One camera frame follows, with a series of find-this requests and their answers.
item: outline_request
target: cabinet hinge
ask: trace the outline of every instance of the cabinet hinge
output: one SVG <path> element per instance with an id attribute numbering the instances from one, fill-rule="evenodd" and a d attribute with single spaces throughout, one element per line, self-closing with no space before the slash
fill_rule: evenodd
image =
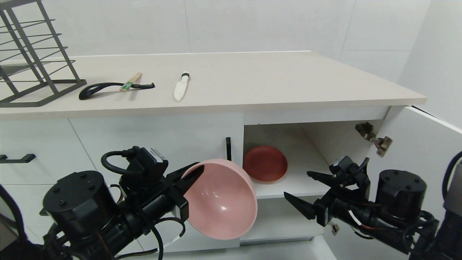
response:
<path id="1" fill-rule="evenodd" d="M 385 156 L 385 153 L 393 142 L 393 139 L 388 136 L 385 136 L 384 138 L 377 138 L 376 135 L 372 132 L 372 130 L 374 130 L 374 126 L 369 122 L 357 124 L 354 128 L 364 139 L 375 145 L 377 148 L 377 155 L 380 157 Z"/>

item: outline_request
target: cabinet handle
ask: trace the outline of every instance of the cabinet handle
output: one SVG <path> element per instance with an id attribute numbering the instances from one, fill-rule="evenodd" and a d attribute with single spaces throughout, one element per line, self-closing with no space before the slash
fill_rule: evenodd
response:
<path id="1" fill-rule="evenodd" d="M 2 163 L 28 163 L 35 158 L 35 154 L 26 154 L 21 159 L 7 160 L 8 156 L 0 155 L 0 164 Z"/>
<path id="2" fill-rule="evenodd" d="M 231 161 L 231 137 L 226 138 L 226 159 Z"/>

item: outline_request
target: white knife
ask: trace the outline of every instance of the white knife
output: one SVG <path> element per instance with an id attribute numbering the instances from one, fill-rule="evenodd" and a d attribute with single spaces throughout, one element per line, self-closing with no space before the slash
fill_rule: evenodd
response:
<path id="1" fill-rule="evenodd" d="M 173 91 L 173 96 L 177 102 L 180 102 L 183 99 L 186 93 L 186 88 L 188 87 L 188 80 L 189 73 L 185 71 L 181 74 L 181 80 L 176 83 L 175 90 Z"/>

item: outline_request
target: red plate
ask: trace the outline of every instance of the red plate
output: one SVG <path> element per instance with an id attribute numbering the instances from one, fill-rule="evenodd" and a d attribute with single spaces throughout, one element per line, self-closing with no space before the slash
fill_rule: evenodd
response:
<path id="1" fill-rule="evenodd" d="M 287 172 L 287 159 L 274 147 L 257 146 L 244 156 L 244 170 L 261 182 L 274 182 Z"/>

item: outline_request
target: countertop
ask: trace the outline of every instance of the countertop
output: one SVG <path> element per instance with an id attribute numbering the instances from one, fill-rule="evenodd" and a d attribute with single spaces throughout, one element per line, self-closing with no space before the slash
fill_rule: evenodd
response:
<path id="1" fill-rule="evenodd" d="M 75 57 L 74 66 L 88 84 L 125 83 L 137 72 L 149 90 L 119 92 L 108 87 L 88 100 L 81 89 L 42 107 L 0 108 L 0 120 L 101 117 L 157 113 L 203 113 L 379 105 L 418 105 L 426 97 L 367 72 L 310 51 L 163 54 Z M 45 65 L 48 71 L 55 62 Z M 188 71 L 184 99 L 173 98 L 175 84 Z M 52 79 L 71 78 L 65 68 Z M 25 71 L 12 80 L 33 79 Z M 20 90 L 32 86 L 17 83 Z M 11 95 L 0 83 L 0 98 Z M 46 87 L 19 100 L 37 101 L 51 94 Z"/>

